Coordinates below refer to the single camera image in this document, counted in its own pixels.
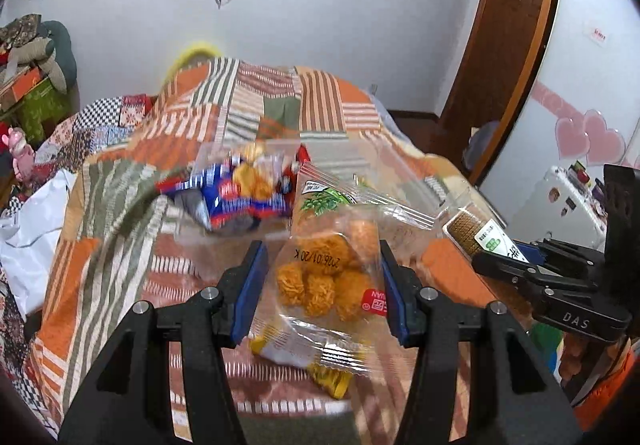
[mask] blue gripper pad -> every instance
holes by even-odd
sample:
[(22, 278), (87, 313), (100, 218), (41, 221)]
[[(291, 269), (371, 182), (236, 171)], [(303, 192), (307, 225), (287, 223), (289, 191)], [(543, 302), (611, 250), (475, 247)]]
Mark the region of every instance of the blue gripper pad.
[(386, 241), (380, 241), (385, 279), (386, 322), (391, 334), (404, 348), (420, 345), (427, 328), (426, 315), (418, 306), (422, 283), (414, 270), (398, 266)]
[(222, 274), (218, 289), (223, 293), (223, 304), (212, 318), (221, 346), (234, 348), (248, 335), (268, 270), (267, 247), (254, 241), (242, 264)]
[(522, 252), (525, 259), (529, 261), (532, 265), (544, 265), (546, 254), (540, 250), (540, 248), (535, 245), (528, 245), (527, 243), (521, 243), (520, 241), (516, 241), (516, 246)]

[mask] door frame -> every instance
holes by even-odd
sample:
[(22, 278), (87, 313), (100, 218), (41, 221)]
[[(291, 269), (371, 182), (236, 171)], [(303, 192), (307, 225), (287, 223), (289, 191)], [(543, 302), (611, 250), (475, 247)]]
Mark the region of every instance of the door frame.
[[(458, 87), (460, 86), (460, 82), (462, 81), (462, 75), (466, 70), (466, 66), (468, 65), (468, 61), (471, 56), (472, 48), (477, 39), (481, 18), (486, 7), (486, 2), (487, 0), (480, 0), (478, 3), (478, 10), (476, 11), (474, 24), (471, 28), (471, 33), (466, 44), (465, 53), (460, 62), (458, 74), (456, 75), (456, 79), (454, 80), (453, 86), (451, 87), (449, 97), (455, 95), (455, 93), (458, 91)], [(495, 129), (494, 135), (492, 136), (489, 145), (482, 153), (480, 159), (478, 160), (478, 162), (476, 162), (475, 167), (471, 171), (471, 175), (469, 176), (468, 180), (472, 185), (479, 185), (484, 180), (486, 174), (491, 168), (491, 165), (493, 165), (496, 158), (498, 157), (498, 154), (500, 154), (501, 149), (507, 141), (511, 129), (513, 128), (513, 125), (515, 124), (515, 121), (517, 120), (518, 115), (527, 100), (527, 97), (529, 96), (529, 92), (536, 79), (536, 75), (538, 75), (540, 63), (542, 62), (542, 57), (546, 49), (546, 43), (548, 41), (549, 35), (551, 34), (551, 27), (556, 15), (557, 5), (558, 0), (542, 0), (542, 4), (540, 5), (540, 14), (538, 15), (538, 21), (536, 22), (536, 28), (533, 33), (527, 57), (520, 72), (520, 76), (518, 77), (516, 85), (513, 88), (511, 97), (507, 102), (505, 111), (500, 118), (500, 123)], [(447, 100), (442, 114), (440, 115), (440, 121), (443, 124), (446, 124), (447, 120), (456, 121), (455, 118), (447, 118), (448, 116), (450, 116), (451, 109), (452, 101)]]

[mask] white plastic bag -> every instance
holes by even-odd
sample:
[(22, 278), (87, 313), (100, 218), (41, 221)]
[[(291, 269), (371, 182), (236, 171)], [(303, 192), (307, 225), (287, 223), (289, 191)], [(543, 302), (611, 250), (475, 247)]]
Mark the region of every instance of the white plastic bag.
[(18, 213), (0, 219), (0, 263), (22, 319), (40, 309), (76, 175), (66, 170), (42, 186)]

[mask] patchwork quilt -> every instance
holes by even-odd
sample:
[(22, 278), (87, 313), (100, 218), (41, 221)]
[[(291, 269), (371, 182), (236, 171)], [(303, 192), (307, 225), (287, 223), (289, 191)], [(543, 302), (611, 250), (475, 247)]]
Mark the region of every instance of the patchwork quilt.
[[(268, 68), (230, 58), (177, 73), (152, 106), (144, 95), (96, 102), (60, 125), (38, 151), (39, 183), (62, 167), (79, 176), (52, 265), (42, 327), (34, 339), (20, 339), (11, 293), (0, 282), (0, 345), (2, 367), (52, 433), (136, 300), (162, 307), (208, 285), (174, 239), (178, 210), (157, 195), (154, 183), (184, 171), (203, 142), (271, 138), (356, 138), (396, 151), (416, 180), (442, 174), (439, 159), (395, 139), (367, 95), (347, 81), (310, 68)], [(420, 268), (420, 262), (413, 265)], [(452, 439), (464, 435), (468, 411), (469, 358), (465, 348), (461, 353)], [(224, 358), (244, 421), (348, 417), (357, 442), (388, 444), (404, 411), (415, 353), (381, 351), (384, 378), (355, 377), (340, 401), (305, 371), (253, 356), (246, 343), (225, 350)], [(175, 432), (189, 438), (178, 346), (170, 349), (170, 366)]]

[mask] bed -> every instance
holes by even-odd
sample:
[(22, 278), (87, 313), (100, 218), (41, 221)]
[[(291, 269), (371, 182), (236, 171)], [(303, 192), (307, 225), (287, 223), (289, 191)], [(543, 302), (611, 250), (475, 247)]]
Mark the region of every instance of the bed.
[[(393, 134), (366, 93), (309, 68), (220, 57), (180, 70), (157, 98), (123, 96), (85, 107), (60, 124), (36, 156), (36, 186), (60, 168), (78, 173), (37, 332), (25, 329), (0, 271), (0, 366), (50, 435), (136, 300), (161, 307), (208, 285), (174, 239), (176, 208), (155, 193), (154, 183), (185, 169), (203, 142), (269, 138), (381, 144), (401, 156), (416, 181), (430, 179), (436, 194), (470, 189), (450, 162)], [(20, 208), (19, 200), (12, 208)], [(445, 239), (405, 264), (455, 300), (485, 305), (495, 298)], [(452, 439), (464, 435), (468, 412), (465, 346), (461, 356)], [(354, 377), (348, 397), (336, 401), (305, 371), (256, 357), (246, 342), (224, 357), (244, 433), (249, 443), (259, 438), (261, 444), (285, 436), (309, 444), (392, 443), (415, 362), (415, 353), (382, 353), (384, 378)], [(175, 432), (188, 439), (179, 348), (170, 349), (170, 365)]]

